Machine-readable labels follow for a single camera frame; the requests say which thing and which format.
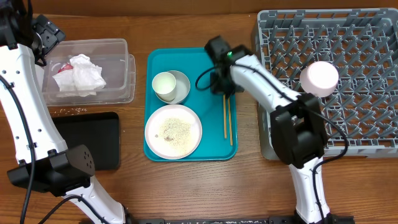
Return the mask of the red foil wrapper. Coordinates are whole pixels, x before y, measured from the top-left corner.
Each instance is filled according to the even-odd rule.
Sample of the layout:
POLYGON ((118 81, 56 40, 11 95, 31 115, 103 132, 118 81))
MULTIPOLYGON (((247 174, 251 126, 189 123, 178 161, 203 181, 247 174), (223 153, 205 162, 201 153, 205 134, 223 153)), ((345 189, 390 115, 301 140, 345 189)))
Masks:
POLYGON ((58 70, 58 73, 63 72, 65 70, 72 70, 73 66, 70 63, 65 63, 62 67, 58 70))

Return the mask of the grey bowl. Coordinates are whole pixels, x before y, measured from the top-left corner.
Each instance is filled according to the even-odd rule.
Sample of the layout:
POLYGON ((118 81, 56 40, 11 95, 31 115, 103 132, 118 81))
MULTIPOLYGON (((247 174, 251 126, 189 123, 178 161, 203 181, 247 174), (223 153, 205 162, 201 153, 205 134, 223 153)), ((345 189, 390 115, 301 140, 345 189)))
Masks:
POLYGON ((163 101, 167 104, 180 104, 186 99, 186 97, 188 96, 188 94, 190 92, 190 81, 189 81, 188 77, 180 71, 169 70, 167 72, 170 72, 171 74, 173 74, 177 80, 177 87, 176 87, 177 95, 172 101, 164 101, 164 100, 161 100, 158 96, 157 97, 158 97, 158 99, 160 99, 161 101, 163 101))

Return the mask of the white napkin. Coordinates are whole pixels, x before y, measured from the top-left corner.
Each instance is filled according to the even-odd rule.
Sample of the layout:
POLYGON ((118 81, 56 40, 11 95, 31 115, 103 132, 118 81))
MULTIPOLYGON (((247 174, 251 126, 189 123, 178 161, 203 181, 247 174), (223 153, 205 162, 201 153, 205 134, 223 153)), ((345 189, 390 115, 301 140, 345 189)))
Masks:
POLYGON ((106 82, 101 72, 102 68, 93 64, 90 58, 84 54, 70 59, 73 67, 73 81, 77 90, 95 90, 105 87, 106 82))
POLYGON ((59 87, 60 93, 57 94, 59 98, 96 95, 96 92, 82 93, 83 90, 92 90, 93 83, 82 75, 75 75, 73 70, 64 70, 54 75, 53 79, 59 87))

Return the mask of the white paper cup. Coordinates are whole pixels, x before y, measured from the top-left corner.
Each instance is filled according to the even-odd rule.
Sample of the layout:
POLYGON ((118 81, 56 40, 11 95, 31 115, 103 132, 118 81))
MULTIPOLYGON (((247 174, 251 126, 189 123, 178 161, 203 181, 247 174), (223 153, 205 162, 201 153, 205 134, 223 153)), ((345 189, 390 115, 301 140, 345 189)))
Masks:
POLYGON ((172 101, 176 97, 177 80, 170 72, 158 73, 152 80, 152 89, 164 101, 172 101))

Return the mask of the grey dishwasher rack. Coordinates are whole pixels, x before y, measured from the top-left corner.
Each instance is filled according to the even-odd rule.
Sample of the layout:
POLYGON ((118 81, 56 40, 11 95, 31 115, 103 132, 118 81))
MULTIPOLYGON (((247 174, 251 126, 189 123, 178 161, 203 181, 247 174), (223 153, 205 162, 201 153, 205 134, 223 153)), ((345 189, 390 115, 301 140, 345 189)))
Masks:
POLYGON ((262 65, 295 91, 311 63, 337 69, 336 89, 320 98, 326 156, 397 156, 396 9, 263 10, 251 38, 262 65))

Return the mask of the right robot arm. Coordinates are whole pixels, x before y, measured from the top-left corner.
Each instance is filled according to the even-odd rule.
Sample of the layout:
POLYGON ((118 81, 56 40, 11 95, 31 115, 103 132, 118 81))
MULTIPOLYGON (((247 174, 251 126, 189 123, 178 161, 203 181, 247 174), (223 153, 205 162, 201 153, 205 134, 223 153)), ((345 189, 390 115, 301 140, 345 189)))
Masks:
POLYGON ((322 162, 327 142, 324 118, 317 97, 301 95, 269 73, 244 45, 231 48, 221 36, 210 39, 205 51, 213 62, 208 88, 229 98, 248 91, 269 115, 271 146, 289 166, 297 204, 298 223, 326 223, 322 162))

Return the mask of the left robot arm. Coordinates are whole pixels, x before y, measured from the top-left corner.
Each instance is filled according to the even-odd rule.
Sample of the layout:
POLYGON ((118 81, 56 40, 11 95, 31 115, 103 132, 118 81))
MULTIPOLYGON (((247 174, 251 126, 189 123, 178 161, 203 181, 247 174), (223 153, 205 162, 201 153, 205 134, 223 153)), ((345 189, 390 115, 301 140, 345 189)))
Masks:
POLYGON ((1 2, 1 104, 18 163, 8 178, 27 194, 49 192, 74 203, 93 223, 132 223, 128 209, 95 177, 88 148, 67 146, 45 103, 36 68, 64 39, 45 16, 34 17, 31 2, 1 2))

